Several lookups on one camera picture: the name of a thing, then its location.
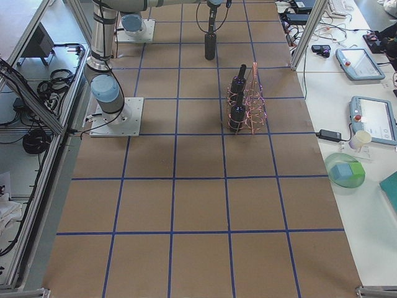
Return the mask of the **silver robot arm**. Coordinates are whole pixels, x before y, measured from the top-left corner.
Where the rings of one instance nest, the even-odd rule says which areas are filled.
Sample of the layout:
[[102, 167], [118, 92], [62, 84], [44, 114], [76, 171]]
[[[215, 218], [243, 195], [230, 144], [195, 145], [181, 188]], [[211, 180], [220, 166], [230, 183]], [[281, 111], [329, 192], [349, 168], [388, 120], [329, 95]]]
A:
[[196, 1], [94, 1], [94, 28], [91, 54], [84, 67], [91, 92], [102, 110], [104, 121], [122, 122], [127, 118], [125, 97], [112, 72], [110, 59], [117, 14], [122, 15], [123, 27], [128, 32], [142, 28], [141, 12], [149, 7], [176, 4], [195, 4]]
[[[208, 18], [208, 30], [204, 31], [201, 27], [199, 27], [201, 31], [209, 34], [216, 32], [216, 14], [221, 4], [222, 1], [207, 1], [207, 6], [210, 9]], [[125, 14], [124, 16], [122, 16], [121, 25], [123, 26], [124, 31], [131, 36], [135, 34], [142, 34], [146, 31], [146, 25], [142, 20], [141, 14], [139, 12]]]

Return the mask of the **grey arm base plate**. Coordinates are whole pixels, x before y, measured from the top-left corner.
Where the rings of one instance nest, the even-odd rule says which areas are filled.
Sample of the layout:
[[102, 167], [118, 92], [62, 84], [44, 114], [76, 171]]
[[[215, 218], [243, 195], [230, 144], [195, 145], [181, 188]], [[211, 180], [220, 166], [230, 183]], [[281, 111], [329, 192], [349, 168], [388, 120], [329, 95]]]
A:
[[154, 26], [154, 19], [122, 18], [115, 40], [120, 43], [152, 43]]
[[141, 116], [143, 112], [143, 97], [126, 97], [123, 111], [120, 115], [104, 114], [100, 105], [96, 106], [96, 114], [92, 121], [91, 137], [137, 137], [140, 134]]

